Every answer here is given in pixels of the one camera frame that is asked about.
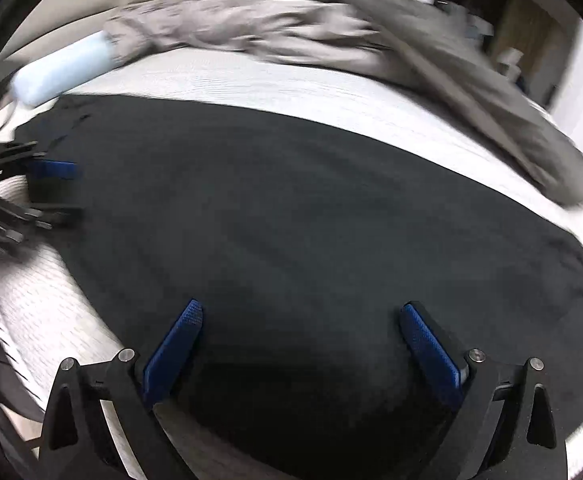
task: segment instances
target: metal screw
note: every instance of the metal screw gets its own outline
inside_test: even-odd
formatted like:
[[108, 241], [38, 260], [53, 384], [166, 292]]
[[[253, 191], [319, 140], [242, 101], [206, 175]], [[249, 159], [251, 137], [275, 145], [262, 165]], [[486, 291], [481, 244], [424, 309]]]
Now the metal screw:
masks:
[[65, 372], [67, 370], [70, 370], [74, 365], [74, 360], [71, 357], [68, 357], [66, 359], [63, 359], [62, 362], [60, 363], [60, 369], [61, 370], [65, 370]]
[[479, 350], [478, 348], [474, 348], [469, 351], [469, 359], [471, 359], [473, 362], [481, 363], [486, 358], [487, 356], [485, 355], [485, 353], [482, 350]]
[[545, 367], [545, 363], [542, 362], [540, 359], [538, 359], [537, 357], [532, 357], [529, 360], [529, 364], [531, 365], [531, 367], [534, 370], [538, 370], [539, 372]]
[[134, 355], [136, 355], [136, 353], [131, 348], [126, 348], [124, 350], [120, 350], [118, 359], [120, 359], [123, 363], [126, 363], [127, 361], [131, 361]]

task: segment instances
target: white textured sheet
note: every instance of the white textured sheet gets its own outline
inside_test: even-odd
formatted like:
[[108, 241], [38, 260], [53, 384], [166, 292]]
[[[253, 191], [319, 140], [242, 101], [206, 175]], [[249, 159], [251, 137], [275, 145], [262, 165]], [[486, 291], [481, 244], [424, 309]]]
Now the white textured sheet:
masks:
[[[261, 63], [243, 54], [180, 49], [114, 70], [71, 93], [199, 100], [337, 126], [481, 182], [571, 231], [583, 244], [583, 208], [562, 209], [448, 121], [396, 89], [361, 76]], [[18, 110], [12, 124], [28, 120], [40, 109]], [[0, 185], [2, 192], [21, 191], [22, 186], [14, 179]], [[43, 245], [25, 265], [0, 265], [0, 310], [43, 392], [49, 391], [63, 358], [71, 355], [83, 363], [108, 360], [121, 348], [49, 246]], [[571, 478], [583, 469], [583, 425], [569, 437], [567, 455]], [[198, 460], [191, 453], [187, 459]], [[211, 478], [203, 473], [204, 465], [200, 468], [197, 473]], [[138, 475], [134, 466], [132, 471]], [[259, 473], [264, 478], [272, 475], [271, 470]]]

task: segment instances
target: white mattress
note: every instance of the white mattress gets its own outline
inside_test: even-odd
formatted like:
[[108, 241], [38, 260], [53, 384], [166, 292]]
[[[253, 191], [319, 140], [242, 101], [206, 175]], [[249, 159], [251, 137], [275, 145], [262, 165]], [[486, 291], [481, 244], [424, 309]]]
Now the white mattress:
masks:
[[[181, 49], [114, 70], [71, 93], [198, 100], [337, 126], [481, 182], [571, 231], [583, 245], [583, 208], [562, 209], [417, 100], [361, 76], [266, 64], [243, 54]], [[20, 108], [1, 136], [8, 136], [14, 125], [50, 106], [52, 103], [31, 112]], [[23, 185], [21, 179], [11, 179], [0, 184], [0, 190], [21, 194]], [[86, 364], [109, 360], [121, 348], [68, 275], [56, 251], [46, 245], [26, 264], [0, 264], [0, 313], [31, 375], [47, 394], [63, 358], [72, 356]], [[130, 473], [141, 478], [137, 464], [129, 462], [128, 453], [128, 449], [124, 450]], [[200, 463], [201, 456], [198, 453], [197, 458], [192, 458], [190, 451], [186, 459]], [[583, 425], [567, 440], [567, 458], [572, 478], [583, 469]], [[201, 465], [196, 473], [203, 478], [218, 478], [218, 471], [210, 473], [207, 468], [209, 474], [205, 474], [205, 468]], [[252, 477], [254, 473], [254, 469], [249, 471]], [[258, 470], [260, 475], [275, 476], [266, 467]]]

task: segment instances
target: blue gripper pad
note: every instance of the blue gripper pad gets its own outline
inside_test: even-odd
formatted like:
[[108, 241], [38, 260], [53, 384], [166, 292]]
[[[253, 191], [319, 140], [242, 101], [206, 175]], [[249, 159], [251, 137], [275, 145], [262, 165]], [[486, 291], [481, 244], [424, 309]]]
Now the blue gripper pad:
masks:
[[27, 173], [33, 178], [55, 177], [73, 180], [76, 178], [78, 170], [72, 162], [35, 158], [27, 163]]
[[166, 399], [184, 367], [202, 328], [202, 305], [191, 300], [143, 371], [142, 398], [151, 408]]
[[462, 383], [468, 374], [466, 364], [459, 369], [423, 317], [412, 303], [407, 303], [399, 313], [400, 330], [436, 398], [457, 410], [463, 399]]

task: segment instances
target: crumpled beige fabric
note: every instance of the crumpled beige fabric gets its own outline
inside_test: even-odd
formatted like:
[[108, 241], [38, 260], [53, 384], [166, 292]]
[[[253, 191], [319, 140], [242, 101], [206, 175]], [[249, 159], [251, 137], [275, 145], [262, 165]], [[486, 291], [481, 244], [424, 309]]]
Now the crumpled beige fabric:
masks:
[[423, 80], [347, 4], [310, 0], [153, 0], [105, 23], [124, 64], [183, 46], [247, 52], [285, 64], [322, 66], [420, 90]]

